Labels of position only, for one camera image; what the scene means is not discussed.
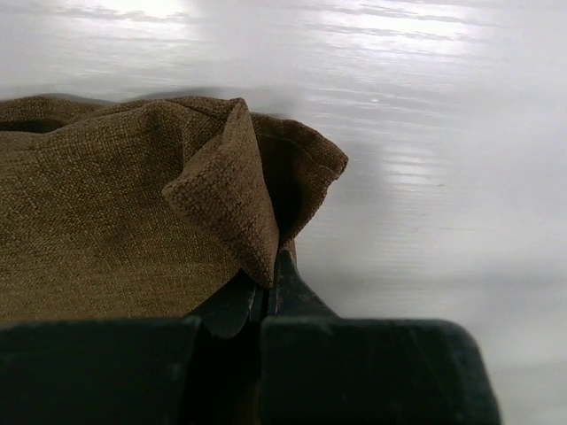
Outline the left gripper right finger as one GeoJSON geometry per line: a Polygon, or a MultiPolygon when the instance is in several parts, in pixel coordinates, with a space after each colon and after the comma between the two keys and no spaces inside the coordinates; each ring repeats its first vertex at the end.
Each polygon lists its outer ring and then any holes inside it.
{"type": "Polygon", "coordinates": [[[501,422],[475,338],[451,321],[344,319],[276,260],[260,326],[265,424],[501,422]]]}

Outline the brown cloth napkin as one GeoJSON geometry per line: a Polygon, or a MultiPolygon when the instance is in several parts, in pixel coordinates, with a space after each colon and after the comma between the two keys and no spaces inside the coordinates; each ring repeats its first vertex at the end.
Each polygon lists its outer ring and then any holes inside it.
{"type": "Polygon", "coordinates": [[[245,100],[1,104],[2,322],[182,316],[277,253],[348,159],[245,100]]]}

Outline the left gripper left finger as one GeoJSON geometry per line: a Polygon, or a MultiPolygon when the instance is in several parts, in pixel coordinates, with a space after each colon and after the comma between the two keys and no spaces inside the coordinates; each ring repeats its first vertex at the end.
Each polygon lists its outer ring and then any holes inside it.
{"type": "Polygon", "coordinates": [[[1,328],[4,424],[255,424],[264,291],[237,274],[182,318],[1,328]]]}

